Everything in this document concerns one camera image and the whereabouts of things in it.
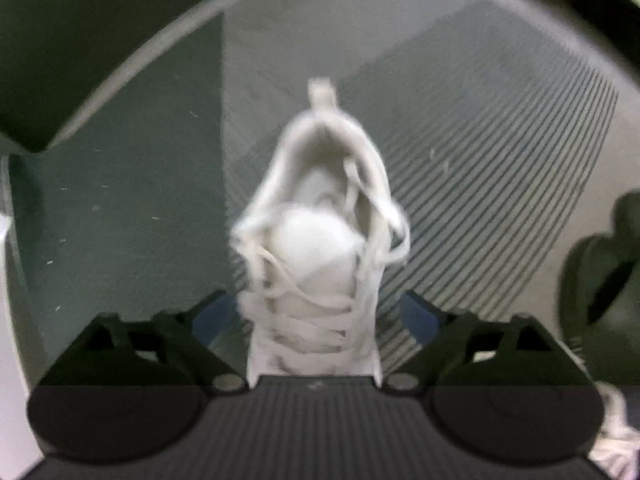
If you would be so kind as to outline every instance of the striped surface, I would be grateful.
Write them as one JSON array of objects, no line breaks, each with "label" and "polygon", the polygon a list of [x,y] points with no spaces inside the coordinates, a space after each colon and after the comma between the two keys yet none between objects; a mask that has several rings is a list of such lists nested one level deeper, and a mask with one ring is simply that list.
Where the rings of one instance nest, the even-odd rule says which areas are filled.
[{"label": "striped surface", "polygon": [[604,480],[585,457],[516,467],[442,434],[416,399],[363,378],[267,378],[218,397],[174,446],[120,465],[48,457],[25,480]]},{"label": "striped surface", "polygon": [[[408,288],[447,310],[510,314],[584,189],[616,91],[521,18],[480,1],[345,75],[338,92],[382,152],[393,196],[412,221],[410,262],[389,270],[380,294],[389,371],[417,349],[396,309]],[[230,222],[278,135],[226,168]],[[242,288],[237,259],[234,270]],[[217,350],[235,354],[242,342],[236,331]]]}]

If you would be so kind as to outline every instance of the metal screw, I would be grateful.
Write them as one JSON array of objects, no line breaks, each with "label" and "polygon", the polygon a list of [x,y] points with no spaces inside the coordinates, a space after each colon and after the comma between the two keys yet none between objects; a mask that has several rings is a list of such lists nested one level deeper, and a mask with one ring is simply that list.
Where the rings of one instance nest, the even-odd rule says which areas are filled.
[{"label": "metal screw", "polygon": [[244,379],[236,374],[218,375],[213,379],[213,387],[219,392],[236,392],[244,388]]},{"label": "metal screw", "polygon": [[420,381],[413,374],[391,374],[386,380],[386,384],[399,392],[408,392],[417,388]]}]

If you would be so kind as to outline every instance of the sneaker tongue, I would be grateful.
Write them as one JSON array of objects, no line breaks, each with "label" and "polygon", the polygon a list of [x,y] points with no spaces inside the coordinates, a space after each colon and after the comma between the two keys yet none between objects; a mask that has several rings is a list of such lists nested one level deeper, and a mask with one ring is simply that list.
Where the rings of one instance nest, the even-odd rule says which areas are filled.
[{"label": "sneaker tongue", "polygon": [[[358,251],[365,239],[334,210],[293,205],[270,229],[267,241],[267,249],[305,294],[354,295]],[[284,294],[275,307],[297,318],[331,313],[295,294]]]}]

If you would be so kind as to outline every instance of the white sneaker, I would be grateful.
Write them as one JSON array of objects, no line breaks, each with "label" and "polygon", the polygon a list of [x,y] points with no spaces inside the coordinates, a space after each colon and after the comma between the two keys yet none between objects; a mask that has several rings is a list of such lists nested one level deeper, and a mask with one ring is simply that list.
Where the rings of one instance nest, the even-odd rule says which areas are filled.
[{"label": "white sneaker", "polygon": [[251,387],[261,375],[361,375],[380,384],[380,280],[409,254],[409,222],[391,199],[380,153],[338,108],[328,80],[311,80],[309,97],[311,109],[285,127],[231,233],[249,277],[238,303],[254,322]]}]

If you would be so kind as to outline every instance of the shoelace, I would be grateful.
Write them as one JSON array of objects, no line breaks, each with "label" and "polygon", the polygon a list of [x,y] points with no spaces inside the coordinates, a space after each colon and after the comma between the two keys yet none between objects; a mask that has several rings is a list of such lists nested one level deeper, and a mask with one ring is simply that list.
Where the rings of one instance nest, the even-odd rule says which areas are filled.
[{"label": "shoelace", "polygon": [[[344,170],[348,179],[348,188],[340,213],[348,221],[355,222],[355,205],[359,195],[362,194],[385,219],[391,231],[400,240],[396,247],[375,254],[364,248],[360,254],[361,261],[356,276],[356,280],[362,282],[367,279],[367,274],[375,268],[386,267],[391,263],[407,259],[410,250],[410,228],[408,219],[399,206],[388,196],[375,195],[363,183],[358,174],[356,162],[352,158],[347,158],[344,161]],[[350,346],[345,347],[345,345],[348,342],[348,333],[353,327],[367,326],[372,321],[374,322],[374,311],[366,308],[358,311],[356,309],[357,303],[361,301],[361,298],[358,297],[352,298],[338,294],[323,294],[321,296],[306,294],[294,282],[283,263],[255,241],[254,235],[277,222],[287,207],[290,207],[290,204],[278,206],[258,218],[248,218],[244,222],[240,222],[232,233],[232,246],[247,261],[249,275],[252,277],[252,290],[239,294],[240,311],[245,318],[263,329],[275,332],[277,327],[277,333],[274,333],[274,336],[280,336],[283,342],[277,341],[276,337],[271,337],[263,341],[263,344],[278,356],[287,368],[303,369],[305,362],[308,363],[311,360],[314,365],[325,367],[326,373],[332,373],[336,369],[340,369],[341,366],[352,362],[357,352],[361,351],[366,354],[369,351],[369,349],[354,349]],[[276,274],[276,280],[273,283],[265,282],[264,262],[268,262]],[[301,300],[317,306],[331,307],[341,313],[329,317],[293,317],[271,312],[267,302],[269,300],[276,301],[284,294],[294,294]],[[375,310],[375,305],[367,306]],[[342,351],[331,353],[301,354],[284,343],[288,338],[301,334],[309,340],[345,348]]]}]

